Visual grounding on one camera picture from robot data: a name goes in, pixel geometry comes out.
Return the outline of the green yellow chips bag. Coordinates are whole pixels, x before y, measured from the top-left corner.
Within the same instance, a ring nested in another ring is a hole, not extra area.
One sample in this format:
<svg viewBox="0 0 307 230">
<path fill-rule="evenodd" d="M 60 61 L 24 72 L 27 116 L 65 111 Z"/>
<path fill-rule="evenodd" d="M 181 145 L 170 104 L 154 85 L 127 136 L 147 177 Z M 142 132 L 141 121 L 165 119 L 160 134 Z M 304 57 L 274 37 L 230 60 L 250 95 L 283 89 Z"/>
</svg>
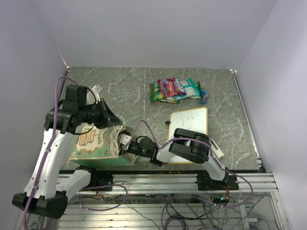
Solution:
<svg viewBox="0 0 307 230">
<path fill-rule="evenodd" d="M 151 83 L 151 90 L 152 91 L 161 90 L 160 83 L 157 81 Z"/>
</svg>

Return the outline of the blue M&M's packet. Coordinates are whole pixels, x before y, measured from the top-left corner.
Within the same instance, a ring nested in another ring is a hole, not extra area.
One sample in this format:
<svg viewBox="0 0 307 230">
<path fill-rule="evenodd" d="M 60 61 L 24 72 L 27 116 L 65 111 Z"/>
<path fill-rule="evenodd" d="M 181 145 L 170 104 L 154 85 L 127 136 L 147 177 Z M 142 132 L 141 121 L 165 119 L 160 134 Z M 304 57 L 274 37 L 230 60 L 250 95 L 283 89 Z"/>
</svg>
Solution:
<svg viewBox="0 0 307 230">
<path fill-rule="evenodd" d="M 199 104 L 205 105 L 208 102 L 209 94 L 204 88 L 201 88 L 201 99 L 198 101 Z"/>
</svg>

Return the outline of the pink fruit candy bag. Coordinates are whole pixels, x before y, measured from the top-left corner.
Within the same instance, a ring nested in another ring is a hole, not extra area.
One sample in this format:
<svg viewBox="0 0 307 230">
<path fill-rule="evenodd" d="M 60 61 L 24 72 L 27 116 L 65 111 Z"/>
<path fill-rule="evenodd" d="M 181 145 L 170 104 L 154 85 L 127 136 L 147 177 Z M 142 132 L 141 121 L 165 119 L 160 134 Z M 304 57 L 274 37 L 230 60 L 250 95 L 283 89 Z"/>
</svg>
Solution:
<svg viewBox="0 0 307 230">
<path fill-rule="evenodd" d="M 160 91 L 169 100 L 177 101 L 187 97 L 184 81 L 178 78 L 159 79 Z"/>
</svg>

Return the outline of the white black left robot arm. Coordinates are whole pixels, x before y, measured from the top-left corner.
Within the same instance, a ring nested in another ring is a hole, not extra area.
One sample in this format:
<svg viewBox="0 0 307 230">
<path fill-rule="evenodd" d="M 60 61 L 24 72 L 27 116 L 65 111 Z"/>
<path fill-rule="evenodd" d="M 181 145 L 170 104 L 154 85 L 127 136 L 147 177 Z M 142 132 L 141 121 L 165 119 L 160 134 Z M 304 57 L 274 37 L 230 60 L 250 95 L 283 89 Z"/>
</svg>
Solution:
<svg viewBox="0 0 307 230">
<path fill-rule="evenodd" d="M 25 214 L 59 219 L 77 192 L 97 187 L 97 170 L 87 166 L 78 167 L 61 183 L 57 181 L 67 145 L 77 136 L 78 126 L 89 124 L 107 128 L 122 124 L 100 98 L 101 89 L 100 86 L 90 89 L 69 85 L 64 99 L 56 101 L 47 113 L 43 144 L 34 172 L 24 191 L 12 199 L 12 204 Z"/>
</svg>

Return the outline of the teal snack packet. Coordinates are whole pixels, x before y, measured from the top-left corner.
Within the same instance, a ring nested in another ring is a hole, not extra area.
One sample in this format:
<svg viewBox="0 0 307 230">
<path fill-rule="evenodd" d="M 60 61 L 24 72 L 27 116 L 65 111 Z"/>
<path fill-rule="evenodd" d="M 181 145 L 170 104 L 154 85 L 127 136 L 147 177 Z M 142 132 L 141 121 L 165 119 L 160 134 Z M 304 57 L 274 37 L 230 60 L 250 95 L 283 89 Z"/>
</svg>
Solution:
<svg viewBox="0 0 307 230">
<path fill-rule="evenodd" d="M 182 80 L 181 83 L 183 85 L 183 89 L 186 92 L 186 94 L 182 96 L 183 99 L 187 98 L 199 99 L 200 91 L 197 88 L 195 82 L 191 78 L 187 80 Z"/>
</svg>

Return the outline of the green white paper bag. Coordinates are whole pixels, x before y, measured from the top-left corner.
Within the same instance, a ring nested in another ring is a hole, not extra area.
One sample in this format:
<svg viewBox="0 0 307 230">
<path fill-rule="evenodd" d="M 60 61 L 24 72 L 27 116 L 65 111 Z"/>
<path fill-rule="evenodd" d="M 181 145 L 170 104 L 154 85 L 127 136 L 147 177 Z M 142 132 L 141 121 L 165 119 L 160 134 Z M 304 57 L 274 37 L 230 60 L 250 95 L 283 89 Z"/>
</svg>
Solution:
<svg viewBox="0 0 307 230">
<path fill-rule="evenodd" d="M 78 130 L 76 146 L 70 156 L 70 161 L 91 168 L 133 165 L 137 156 L 122 152 L 119 136 L 127 127 L 123 117 L 116 116 L 123 123 L 119 126 L 98 129 L 93 125 L 82 125 Z"/>
</svg>

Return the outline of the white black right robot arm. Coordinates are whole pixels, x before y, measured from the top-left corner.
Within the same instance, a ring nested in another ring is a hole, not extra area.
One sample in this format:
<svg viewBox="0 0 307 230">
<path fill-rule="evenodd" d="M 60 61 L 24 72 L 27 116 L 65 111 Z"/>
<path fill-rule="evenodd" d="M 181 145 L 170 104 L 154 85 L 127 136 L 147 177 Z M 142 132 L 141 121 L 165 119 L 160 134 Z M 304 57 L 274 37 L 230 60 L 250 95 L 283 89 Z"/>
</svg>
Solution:
<svg viewBox="0 0 307 230">
<path fill-rule="evenodd" d="M 161 147 L 146 136 L 140 136 L 140 139 L 124 142 L 124 138 L 121 138 L 123 151 L 149 158 L 151 163 L 158 166 L 169 163 L 174 157 L 181 157 L 201 165 L 209 174 L 214 188 L 220 190 L 228 185 L 228 170 L 216 157 L 206 134 L 176 128 L 173 137 Z"/>
</svg>

